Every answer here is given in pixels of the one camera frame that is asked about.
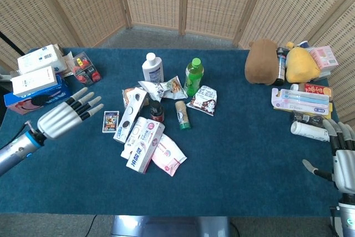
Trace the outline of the green tea bottle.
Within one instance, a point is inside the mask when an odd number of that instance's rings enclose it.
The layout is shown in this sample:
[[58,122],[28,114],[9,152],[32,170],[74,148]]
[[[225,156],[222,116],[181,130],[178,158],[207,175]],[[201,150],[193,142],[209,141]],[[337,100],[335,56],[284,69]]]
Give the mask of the green tea bottle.
[[189,97],[192,97],[200,88],[200,82],[204,75],[204,67],[200,58],[194,58],[186,67],[186,79],[184,90]]

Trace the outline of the white red snack bag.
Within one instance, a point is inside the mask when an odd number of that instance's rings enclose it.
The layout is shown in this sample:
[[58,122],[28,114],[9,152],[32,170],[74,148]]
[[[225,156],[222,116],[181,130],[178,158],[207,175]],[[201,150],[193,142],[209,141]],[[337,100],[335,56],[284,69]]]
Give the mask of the white red snack bag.
[[206,85],[202,85],[186,106],[214,116],[216,103],[217,91]]

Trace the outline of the blue table cloth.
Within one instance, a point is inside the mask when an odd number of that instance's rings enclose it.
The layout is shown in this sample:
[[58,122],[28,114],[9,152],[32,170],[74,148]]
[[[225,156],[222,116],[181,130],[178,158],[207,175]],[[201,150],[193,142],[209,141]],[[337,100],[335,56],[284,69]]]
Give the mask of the blue table cloth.
[[154,163],[144,174],[129,169],[123,144],[102,132],[99,111],[0,176],[0,213],[328,215],[341,195],[302,160],[329,172],[331,146],[291,133],[291,115],[273,109],[271,87],[246,81],[247,51],[156,54],[165,76],[180,80],[200,58],[202,83],[217,92],[214,116],[188,109],[188,130],[179,128],[175,102],[162,100],[164,132],[186,156],[175,174]]

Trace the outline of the long white box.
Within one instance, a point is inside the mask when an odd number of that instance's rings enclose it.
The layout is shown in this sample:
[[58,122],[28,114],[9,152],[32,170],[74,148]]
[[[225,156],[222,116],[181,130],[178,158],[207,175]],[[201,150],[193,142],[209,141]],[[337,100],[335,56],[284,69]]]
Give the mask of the long white box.
[[147,98],[147,92],[135,87],[128,93],[129,103],[120,120],[117,131],[113,137],[117,142],[125,143],[133,128],[133,125]]

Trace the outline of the toothbrush blister pack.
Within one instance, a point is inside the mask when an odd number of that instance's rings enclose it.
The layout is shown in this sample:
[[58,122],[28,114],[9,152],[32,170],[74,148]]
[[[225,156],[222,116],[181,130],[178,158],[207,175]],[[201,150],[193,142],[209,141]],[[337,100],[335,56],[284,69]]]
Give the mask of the toothbrush blister pack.
[[318,115],[329,114],[329,96],[323,94],[272,88],[271,104],[276,109]]

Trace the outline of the green capped spice jar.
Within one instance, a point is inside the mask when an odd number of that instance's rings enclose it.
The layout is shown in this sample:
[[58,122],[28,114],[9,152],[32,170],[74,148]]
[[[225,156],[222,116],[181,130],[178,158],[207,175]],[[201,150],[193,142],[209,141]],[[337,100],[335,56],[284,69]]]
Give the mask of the green capped spice jar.
[[190,122],[187,116],[186,104],[180,100],[175,103],[177,119],[179,121],[179,127],[181,130],[190,129]]

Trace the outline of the blue cardboard product box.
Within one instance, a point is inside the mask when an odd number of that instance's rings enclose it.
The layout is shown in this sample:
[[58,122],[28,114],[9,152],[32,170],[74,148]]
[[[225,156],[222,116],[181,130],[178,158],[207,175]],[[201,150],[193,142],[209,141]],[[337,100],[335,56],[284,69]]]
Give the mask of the blue cardboard product box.
[[72,93],[67,82],[60,74],[55,77],[57,79],[56,85],[37,92],[21,97],[15,96],[13,93],[6,94],[4,96],[5,106],[18,114],[24,115],[69,97]]

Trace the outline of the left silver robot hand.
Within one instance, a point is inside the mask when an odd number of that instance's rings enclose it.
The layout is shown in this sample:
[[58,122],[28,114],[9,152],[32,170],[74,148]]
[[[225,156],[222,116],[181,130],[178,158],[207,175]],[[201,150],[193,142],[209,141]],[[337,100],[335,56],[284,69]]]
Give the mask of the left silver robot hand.
[[47,139],[58,139],[100,111],[104,106],[101,99],[84,87],[42,115],[37,121],[37,129]]

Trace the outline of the red orange box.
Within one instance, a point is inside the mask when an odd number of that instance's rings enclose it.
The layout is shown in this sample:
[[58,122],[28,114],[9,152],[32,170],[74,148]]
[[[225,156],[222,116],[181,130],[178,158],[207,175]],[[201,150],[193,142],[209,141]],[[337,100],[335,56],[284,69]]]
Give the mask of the red orange box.
[[307,93],[323,94],[329,96],[329,98],[333,97],[332,89],[322,85],[305,83],[304,90]]

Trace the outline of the pink white toothpaste box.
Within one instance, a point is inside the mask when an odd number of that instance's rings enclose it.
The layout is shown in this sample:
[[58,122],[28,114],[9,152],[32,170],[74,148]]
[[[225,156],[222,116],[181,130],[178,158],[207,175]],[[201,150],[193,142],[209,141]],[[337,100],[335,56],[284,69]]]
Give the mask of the pink white toothpaste box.
[[144,174],[153,157],[154,151],[163,135],[163,123],[139,117],[141,127],[138,139],[134,142],[126,167]]

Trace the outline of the wicker folding screen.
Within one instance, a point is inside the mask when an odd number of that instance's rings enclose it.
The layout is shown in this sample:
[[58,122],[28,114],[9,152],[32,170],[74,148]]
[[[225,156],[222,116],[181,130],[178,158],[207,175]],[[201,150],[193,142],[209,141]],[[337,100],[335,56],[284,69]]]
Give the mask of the wicker folding screen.
[[269,38],[332,47],[329,79],[341,120],[355,123],[355,0],[0,0],[0,67],[48,43],[95,47],[135,25],[230,40],[246,48]]

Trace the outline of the small playing card box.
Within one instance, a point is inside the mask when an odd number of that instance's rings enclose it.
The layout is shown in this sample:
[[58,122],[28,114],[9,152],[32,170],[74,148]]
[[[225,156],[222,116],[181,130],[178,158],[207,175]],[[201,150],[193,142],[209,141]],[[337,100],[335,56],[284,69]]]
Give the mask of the small playing card box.
[[119,111],[106,110],[103,116],[102,133],[115,133],[118,127]]

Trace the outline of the small dark red jar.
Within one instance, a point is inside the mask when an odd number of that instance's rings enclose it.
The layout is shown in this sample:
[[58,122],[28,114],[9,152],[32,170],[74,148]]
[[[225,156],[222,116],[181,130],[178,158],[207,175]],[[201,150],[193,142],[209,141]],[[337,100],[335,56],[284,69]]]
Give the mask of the small dark red jar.
[[155,120],[157,122],[162,123],[164,121],[164,109],[159,101],[150,101],[150,116],[152,120]]

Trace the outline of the white cylinder bottle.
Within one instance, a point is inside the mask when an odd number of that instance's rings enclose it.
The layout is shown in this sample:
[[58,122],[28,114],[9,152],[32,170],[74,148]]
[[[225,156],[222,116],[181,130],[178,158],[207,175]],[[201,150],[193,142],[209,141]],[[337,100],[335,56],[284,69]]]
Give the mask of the white cylinder bottle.
[[324,128],[315,127],[301,122],[293,122],[290,131],[294,135],[319,140],[322,142],[329,142],[330,138],[328,131]]

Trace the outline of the white red-striped box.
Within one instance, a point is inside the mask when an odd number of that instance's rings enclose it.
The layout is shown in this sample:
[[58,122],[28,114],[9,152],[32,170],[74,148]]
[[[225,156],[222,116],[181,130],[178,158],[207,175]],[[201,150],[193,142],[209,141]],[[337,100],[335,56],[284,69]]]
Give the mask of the white red-striped box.
[[13,94],[22,97],[42,89],[57,85],[57,78],[52,66],[47,66],[11,79]]

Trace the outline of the crumpled white snack bag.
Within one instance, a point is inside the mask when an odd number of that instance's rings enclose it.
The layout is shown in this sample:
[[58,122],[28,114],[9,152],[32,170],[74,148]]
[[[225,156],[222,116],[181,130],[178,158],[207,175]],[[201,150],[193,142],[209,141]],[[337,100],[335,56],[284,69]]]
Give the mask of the crumpled white snack bag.
[[139,81],[139,85],[149,93],[152,100],[156,100],[158,102],[161,102],[162,98],[173,100],[188,98],[188,95],[183,89],[177,75],[167,82],[153,83]]

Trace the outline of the dark spray can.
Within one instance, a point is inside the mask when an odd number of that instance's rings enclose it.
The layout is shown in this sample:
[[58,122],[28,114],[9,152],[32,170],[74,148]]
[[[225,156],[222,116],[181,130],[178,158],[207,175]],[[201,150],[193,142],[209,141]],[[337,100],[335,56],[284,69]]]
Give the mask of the dark spray can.
[[286,56],[283,52],[283,48],[278,47],[277,49],[277,59],[278,59],[278,76],[274,82],[274,85],[281,86],[285,82],[286,73]]

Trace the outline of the brown plush toy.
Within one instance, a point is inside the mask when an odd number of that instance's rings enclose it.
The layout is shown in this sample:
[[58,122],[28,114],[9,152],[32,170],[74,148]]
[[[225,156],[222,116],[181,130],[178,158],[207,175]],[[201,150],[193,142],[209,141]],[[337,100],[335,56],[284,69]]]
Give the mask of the brown plush toy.
[[245,78],[251,84],[273,84],[278,76],[277,44],[269,39],[249,43]]

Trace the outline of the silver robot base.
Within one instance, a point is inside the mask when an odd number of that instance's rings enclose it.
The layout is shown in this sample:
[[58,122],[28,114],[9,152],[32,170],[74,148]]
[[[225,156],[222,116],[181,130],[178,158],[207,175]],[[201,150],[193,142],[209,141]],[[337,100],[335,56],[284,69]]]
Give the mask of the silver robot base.
[[226,216],[115,215],[110,237],[231,237]]

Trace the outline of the white lotion bottle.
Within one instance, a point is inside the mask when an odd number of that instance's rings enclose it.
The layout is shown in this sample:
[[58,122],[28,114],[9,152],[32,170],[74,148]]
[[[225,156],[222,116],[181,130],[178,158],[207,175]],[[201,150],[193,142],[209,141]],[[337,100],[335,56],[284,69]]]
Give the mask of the white lotion bottle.
[[148,53],[142,64],[144,79],[147,82],[160,83],[164,81],[163,62],[155,53]]

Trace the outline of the clear box of red items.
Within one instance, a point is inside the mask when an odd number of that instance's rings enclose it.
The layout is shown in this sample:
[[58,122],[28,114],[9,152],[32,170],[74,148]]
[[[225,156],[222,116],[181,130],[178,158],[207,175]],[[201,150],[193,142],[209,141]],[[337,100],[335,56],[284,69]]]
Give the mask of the clear box of red items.
[[76,79],[85,86],[93,85],[102,79],[85,52],[81,52],[69,60],[68,65]]

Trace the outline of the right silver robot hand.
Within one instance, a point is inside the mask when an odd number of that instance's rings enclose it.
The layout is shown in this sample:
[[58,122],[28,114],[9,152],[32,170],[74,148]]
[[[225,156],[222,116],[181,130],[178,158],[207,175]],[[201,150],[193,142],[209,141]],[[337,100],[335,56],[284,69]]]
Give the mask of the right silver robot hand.
[[348,124],[332,119],[322,123],[329,135],[333,172],[319,170],[306,159],[302,163],[313,175],[334,182],[341,193],[355,194],[355,131]]

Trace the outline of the dark patterned packet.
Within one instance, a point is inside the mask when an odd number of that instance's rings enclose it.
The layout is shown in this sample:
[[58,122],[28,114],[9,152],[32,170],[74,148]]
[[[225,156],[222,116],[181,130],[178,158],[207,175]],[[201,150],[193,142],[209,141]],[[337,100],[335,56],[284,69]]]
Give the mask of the dark patterned packet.
[[303,124],[312,125],[314,127],[323,128],[323,121],[326,119],[322,115],[308,115],[306,113],[293,111],[291,114],[293,122],[300,122]]

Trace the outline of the pink wet wipes pack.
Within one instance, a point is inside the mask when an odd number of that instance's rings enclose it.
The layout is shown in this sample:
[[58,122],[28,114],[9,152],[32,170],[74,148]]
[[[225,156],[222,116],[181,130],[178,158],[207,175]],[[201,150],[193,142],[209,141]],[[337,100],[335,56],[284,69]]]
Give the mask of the pink wet wipes pack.
[[165,134],[161,136],[152,157],[152,161],[155,165],[171,177],[174,176],[178,167],[186,159],[187,157],[176,145],[176,143]]

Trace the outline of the yellow plush toy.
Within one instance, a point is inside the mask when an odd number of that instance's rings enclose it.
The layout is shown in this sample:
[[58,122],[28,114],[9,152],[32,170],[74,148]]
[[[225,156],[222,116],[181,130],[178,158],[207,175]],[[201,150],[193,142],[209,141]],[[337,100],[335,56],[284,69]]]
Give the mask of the yellow plush toy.
[[307,83],[317,78],[321,71],[308,50],[287,42],[286,79],[289,83]]

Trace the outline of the white tube box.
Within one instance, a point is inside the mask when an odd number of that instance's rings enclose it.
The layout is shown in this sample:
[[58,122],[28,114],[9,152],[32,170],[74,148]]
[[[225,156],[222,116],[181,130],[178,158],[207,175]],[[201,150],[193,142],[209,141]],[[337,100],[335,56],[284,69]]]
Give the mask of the white tube box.
[[139,139],[140,134],[143,130],[143,127],[145,126],[147,122],[146,118],[139,117],[137,121],[135,122],[135,125],[132,128],[132,131],[130,132],[130,135],[128,136],[127,141],[124,144],[124,150],[121,153],[121,157],[124,159],[129,159],[136,141]]

